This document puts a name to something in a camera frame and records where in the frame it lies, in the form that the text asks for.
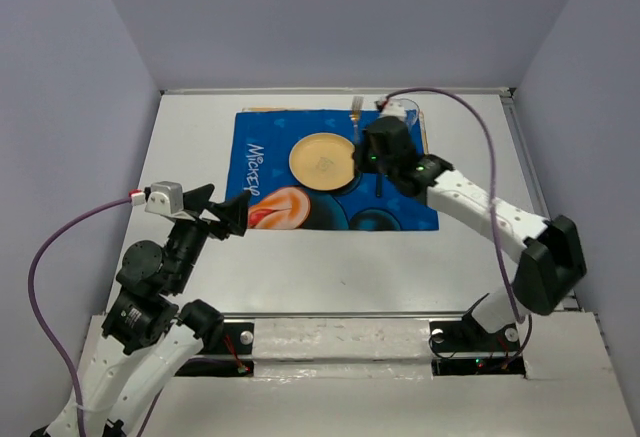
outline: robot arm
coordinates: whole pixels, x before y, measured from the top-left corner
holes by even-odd
[[[382,173],[403,195],[450,215],[492,240],[489,197],[446,160],[420,154],[393,101],[363,129],[354,151],[355,167]],[[575,224],[564,216],[549,221],[502,200],[496,201],[503,250],[518,264],[512,282],[520,315],[548,315],[586,274]],[[514,322],[504,287],[470,308],[460,327],[465,339],[482,338]]]
[[[208,238],[244,235],[250,194],[215,204],[213,185],[182,193],[179,184],[159,182],[131,195],[134,205],[174,222],[164,246],[133,244],[116,276],[120,293],[107,313],[96,352],[81,382],[88,437],[123,436],[175,371],[204,346],[215,345],[223,317],[202,301],[187,304],[170,328],[178,306],[165,296],[181,293]],[[208,210],[218,220],[200,217]],[[76,396],[33,437],[79,435]]]
[[[189,359],[220,340],[224,317],[207,303],[186,304],[178,323],[140,364],[120,392],[109,422],[129,435],[153,398]]]

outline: screw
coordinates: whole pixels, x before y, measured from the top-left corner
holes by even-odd
[[[513,327],[509,327],[504,331],[504,336],[509,342],[517,342],[518,341],[518,331]]]
[[[442,329],[434,329],[433,332],[431,332],[431,340],[436,344],[444,342],[444,331]]]
[[[245,330],[240,334],[240,342],[242,345],[249,345],[253,343],[253,334],[249,330]]]

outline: white table surface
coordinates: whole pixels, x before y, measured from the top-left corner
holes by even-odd
[[[378,95],[365,96],[373,109]],[[486,119],[498,157],[498,194],[532,210],[497,95],[464,96]],[[442,96],[413,95],[426,122],[429,150],[488,188],[487,145],[473,117]],[[140,179],[214,183],[224,199],[237,112],[246,107],[347,109],[349,94],[165,95]],[[123,251],[138,240],[163,243],[171,223],[133,211]],[[508,262],[513,275],[515,265]],[[492,244],[446,215],[437,232],[250,230],[210,241],[179,303],[196,298],[224,313],[462,311],[501,285]],[[111,300],[119,286],[114,285]]]
[[[92,321],[81,372],[102,321]],[[428,362],[415,363],[416,370],[407,372],[398,364],[373,361],[365,372],[338,362],[330,373],[296,374],[287,366],[285,377],[176,377],[165,386],[144,435],[633,437],[593,315],[536,316],[534,329],[524,353],[526,379],[431,377]],[[256,333],[255,338],[269,336]],[[312,352],[316,344],[308,345]],[[278,368],[277,363],[266,365]],[[376,365],[383,369],[376,372]],[[400,372],[389,371],[394,368]]]

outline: white arm segment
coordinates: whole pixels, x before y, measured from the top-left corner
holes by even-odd
[[[122,431],[128,435],[156,394],[202,348],[202,339],[196,339],[192,329],[186,325],[171,327],[122,389],[109,414],[109,421],[122,421]]]
[[[457,170],[445,171],[437,185],[427,189],[427,205],[450,215],[493,241],[489,218],[489,195]],[[496,199],[496,215],[502,249],[518,263],[527,237],[537,238],[547,228],[545,218]]]
[[[531,313],[524,305],[516,299],[518,313],[526,317]],[[504,286],[486,296],[471,311],[471,316],[489,334],[493,334],[502,329],[505,325],[513,324],[513,310]]]
[[[96,352],[81,381],[84,400],[84,424],[87,437],[102,437],[107,417],[122,388],[152,347],[123,352],[123,345],[113,337],[100,337]],[[58,418],[47,427],[50,437],[78,435],[76,396],[71,397]]]

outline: white connector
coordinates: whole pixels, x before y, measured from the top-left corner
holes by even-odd
[[[169,219],[194,220],[184,211],[182,186],[176,182],[155,182],[151,184],[145,212],[162,215]]]
[[[390,100],[387,102],[387,105],[384,106],[382,112],[380,112],[380,117],[395,117],[402,122],[406,122],[407,111],[397,100]]]
[[[129,192],[129,197],[131,197],[131,205],[134,207],[136,205],[143,205],[147,202],[147,198],[144,195],[143,190],[132,190],[131,192]]]

